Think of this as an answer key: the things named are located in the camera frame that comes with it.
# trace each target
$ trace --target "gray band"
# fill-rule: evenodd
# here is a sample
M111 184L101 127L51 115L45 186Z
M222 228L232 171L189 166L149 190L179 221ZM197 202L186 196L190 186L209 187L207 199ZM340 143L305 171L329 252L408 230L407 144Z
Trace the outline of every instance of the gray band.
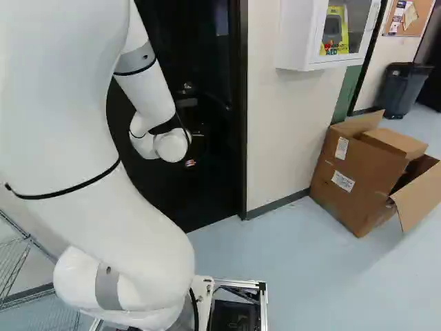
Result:
M150 68L156 61L156 55L150 41L140 48L122 54L116 64L114 74L117 76L128 76Z
M95 297L104 310L124 310L118 298L119 272L100 264L95 277Z

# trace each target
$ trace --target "paper notice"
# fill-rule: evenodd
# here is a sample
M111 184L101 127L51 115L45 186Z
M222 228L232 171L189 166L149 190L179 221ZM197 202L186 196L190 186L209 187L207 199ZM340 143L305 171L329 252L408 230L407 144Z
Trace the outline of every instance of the paper notice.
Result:
M392 23L388 34L396 34L398 32L398 28L400 27L404 16L406 4L407 1L399 0L397 2L397 7L395 8L395 12L393 13Z
M402 22L404 31L407 30L407 28L418 19L418 13L416 12L415 5L413 4L413 1L408 1L406 3L406 9L404 10L404 19Z
M335 171L334 175L332 176L332 181L339 186L340 188L342 188L343 190L347 191L347 192L351 192L353 189L353 186L355 185L355 181L353 181L352 179L346 177L345 175L341 174L339 171Z
M349 140L346 138L338 138L338 144L336 149L336 158L340 160L346 159L347 148L349 146Z

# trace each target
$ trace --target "yellow aed device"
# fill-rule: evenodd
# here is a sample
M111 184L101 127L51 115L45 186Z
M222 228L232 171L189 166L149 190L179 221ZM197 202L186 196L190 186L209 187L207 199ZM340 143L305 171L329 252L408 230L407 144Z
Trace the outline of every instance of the yellow aed device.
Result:
M346 6L328 6L320 55L349 54Z

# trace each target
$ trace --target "black trash can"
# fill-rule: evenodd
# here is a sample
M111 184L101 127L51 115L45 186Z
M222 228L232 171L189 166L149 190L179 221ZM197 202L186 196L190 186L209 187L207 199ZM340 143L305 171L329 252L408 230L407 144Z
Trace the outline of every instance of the black trash can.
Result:
M385 109L384 117L402 119L414 105L433 66L395 62L387 66L375 105Z

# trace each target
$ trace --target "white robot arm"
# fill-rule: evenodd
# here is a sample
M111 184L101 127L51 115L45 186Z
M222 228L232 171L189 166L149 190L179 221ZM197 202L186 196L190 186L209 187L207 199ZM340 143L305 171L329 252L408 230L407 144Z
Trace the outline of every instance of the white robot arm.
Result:
M194 252L121 164L105 118L113 72L137 110L130 135L143 157L179 161L190 137L148 132L175 109L133 0L0 3L0 170L71 244L57 294L94 317L166 330L194 282Z
M136 108L130 125L130 141L134 148L145 159L160 157L167 162L180 161L191 141L184 128L156 136L149 133L175 116L176 108L133 2L127 39L114 77Z

